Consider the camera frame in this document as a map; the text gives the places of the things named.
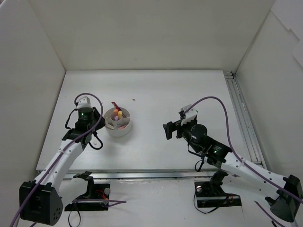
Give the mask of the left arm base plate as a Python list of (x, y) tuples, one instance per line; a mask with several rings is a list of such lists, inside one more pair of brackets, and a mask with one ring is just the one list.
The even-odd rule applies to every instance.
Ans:
[(109, 202), (98, 201), (109, 199), (110, 183), (96, 183), (89, 196), (79, 196), (78, 202), (69, 204), (64, 211), (108, 211)]

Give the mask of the white eraser block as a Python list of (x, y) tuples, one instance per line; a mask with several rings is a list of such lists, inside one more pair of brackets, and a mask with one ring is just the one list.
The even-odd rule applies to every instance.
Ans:
[(109, 129), (109, 130), (114, 130), (115, 127), (113, 125), (110, 125), (110, 124), (106, 124), (106, 127)]

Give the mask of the white round divided container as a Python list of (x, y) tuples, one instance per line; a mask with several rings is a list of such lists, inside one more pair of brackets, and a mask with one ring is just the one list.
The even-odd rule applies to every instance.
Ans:
[[(131, 118), (131, 115), (130, 115), (129, 111), (125, 108), (122, 108), (122, 107), (120, 109), (123, 113), (123, 116), (118, 121), (114, 120), (114, 117), (116, 115), (113, 113), (113, 111), (115, 110), (115, 108), (111, 108), (111, 109), (107, 110), (103, 115), (103, 117), (106, 120), (106, 124), (110, 124), (110, 125), (113, 125), (115, 127), (114, 130), (109, 130), (106, 127), (106, 131), (108, 132), (108, 134), (113, 136), (113, 137), (125, 136), (132, 129), (132, 118)], [(119, 127), (124, 126), (124, 125), (127, 125), (127, 126), (122, 130), (118, 130)]]

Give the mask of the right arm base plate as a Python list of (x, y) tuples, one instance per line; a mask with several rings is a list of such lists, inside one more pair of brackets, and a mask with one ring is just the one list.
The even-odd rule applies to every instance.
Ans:
[(200, 209), (215, 209), (242, 206), (239, 195), (226, 193), (220, 184), (195, 182), (194, 201)]

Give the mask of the red gel pen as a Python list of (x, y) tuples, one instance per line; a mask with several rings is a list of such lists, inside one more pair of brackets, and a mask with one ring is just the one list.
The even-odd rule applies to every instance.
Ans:
[(112, 105), (115, 107), (115, 109), (119, 110), (120, 111), (120, 107), (115, 103), (115, 102), (111, 102)]

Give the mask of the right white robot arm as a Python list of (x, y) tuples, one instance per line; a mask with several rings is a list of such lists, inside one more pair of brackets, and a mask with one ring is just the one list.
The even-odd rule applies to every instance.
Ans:
[(168, 122), (163, 125), (166, 138), (177, 138), (187, 142), (188, 152), (206, 159), (209, 165), (215, 166), (248, 181), (257, 189), (269, 209), (279, 219), (294, 222), (300, 205), (303, 202), (303, 189), (299, 178), (288, 177), (266, 170), (244, 157), (239, 156), (232, 147), (226, 146), (207, 135), (207, 128), (198, 124), (197, 119), (184, 122)]

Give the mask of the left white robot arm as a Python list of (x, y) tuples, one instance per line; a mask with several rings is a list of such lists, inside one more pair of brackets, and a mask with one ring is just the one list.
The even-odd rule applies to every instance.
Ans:
[(103, 112), (95, 107), (80, 107), (74, 128), (68, 128), (62, 143), (47, 167), (32, 181), (19, 188), (21, 219), (55, 225), (64, 208), (72, 202), (71, 192), (64, 195), (60, 185), (75, 159), (91, 141), (91, 136), (105, 126)]

